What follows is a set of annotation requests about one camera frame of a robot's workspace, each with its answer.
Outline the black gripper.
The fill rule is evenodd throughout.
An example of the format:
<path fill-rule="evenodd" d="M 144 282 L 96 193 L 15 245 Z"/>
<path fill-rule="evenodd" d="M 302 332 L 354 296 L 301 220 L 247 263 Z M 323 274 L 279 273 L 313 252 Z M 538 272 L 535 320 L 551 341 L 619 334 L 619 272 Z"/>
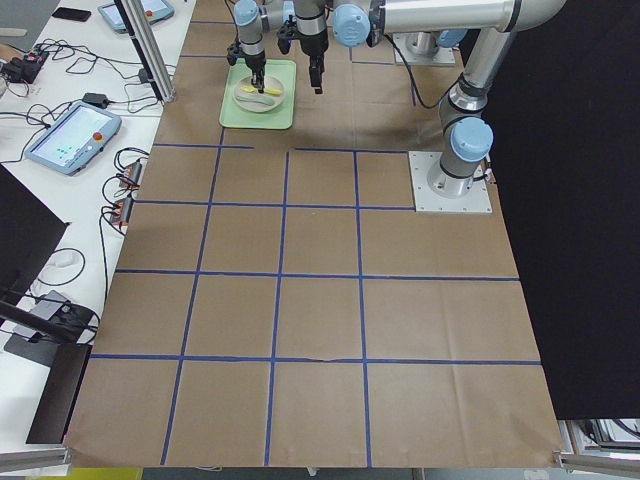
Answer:
<path fill-rule="evenodd" d="M 245 63 L 251 70 L 251 85 L 257 88 L 257 92 L 260 94 L 265 93 L 265 69 L 266 69 L 266 55 L 264 52 L 260 52 L 256 55 L 246 55 Z"/>
<path fill-rule="evenodd" d="M 322 81 L 325 71 L 324 52 L 314 53 L 309 56 L 309 78 L 311 87 L 316 95 L 323 94 Z"/>

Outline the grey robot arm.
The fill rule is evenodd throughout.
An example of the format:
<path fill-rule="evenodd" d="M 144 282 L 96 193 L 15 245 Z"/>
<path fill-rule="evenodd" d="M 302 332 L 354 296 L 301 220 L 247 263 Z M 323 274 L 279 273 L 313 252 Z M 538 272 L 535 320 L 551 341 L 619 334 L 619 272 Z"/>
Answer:
<path fill-rule="evenodd" d="M 263 36 L 275 32 L 293 15 L 292 1 L 268 1 L 259 5 L 254 0 L 240 0 L 233 7 L 236 39 L 227 49 L 227 60 L 231 66 L 239 59 L 244 60 L 251 70 L 251 85 L 260 94 L 265 89 L 267 63 Z"/>
<path fill-rule="evenodd" d="M 285 10 L 279 46 L 296 40 L 310 60 L 311 84 L 322 89 L 324 54 L 335 39 L 345 47 L 392 44 L 401 60 L 433 57 L 479 35 L 464 70 L 438 101 L 446 139 L 429 170 L 431 190 L 444 198 L 465 196 L 487 157 L 493 132 L 481 115 L 488 92 L 517 33 L 538 27 L 563 7 L 561 1 L 295 1 Z"/>

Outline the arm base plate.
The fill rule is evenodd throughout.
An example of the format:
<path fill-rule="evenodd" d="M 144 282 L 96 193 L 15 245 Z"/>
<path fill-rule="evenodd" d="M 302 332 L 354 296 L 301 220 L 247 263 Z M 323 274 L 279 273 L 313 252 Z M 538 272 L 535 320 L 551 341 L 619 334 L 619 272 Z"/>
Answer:
<path fill-rule="evenodd" d="M 410 65 L 453 67 L 456 64 L 453 50 L 466 33 L 466 30 L 394 33 L 393 41 L 400 50 L 394 53 L 395 61 L 402 64 L 405 58 Z"/>
<path fill-rule="evenodd" d="M 457 179 L 440 165 L 441 152 L 409 151 L 414 208 L 417 213 L 491 214 L 485 172 L 481 165 L 471 177 Z"/>

